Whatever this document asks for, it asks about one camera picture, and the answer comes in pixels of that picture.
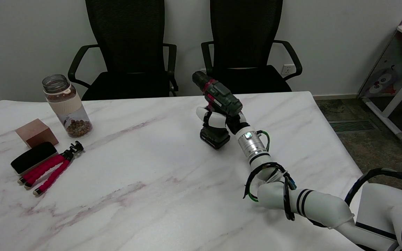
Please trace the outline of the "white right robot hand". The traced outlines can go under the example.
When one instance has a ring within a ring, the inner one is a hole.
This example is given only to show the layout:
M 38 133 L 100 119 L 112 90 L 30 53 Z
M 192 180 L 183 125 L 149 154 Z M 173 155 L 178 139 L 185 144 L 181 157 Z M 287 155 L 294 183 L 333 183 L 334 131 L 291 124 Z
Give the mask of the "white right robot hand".
M 236 135 L 244 128 L 251 127 L 242 112 L 236 116 L 227 116 L 210 111 L 208 107 L 197 107 L 196 115 L 203 121 L 203 127 L 221 130 L 228 129 L 233 135 Z

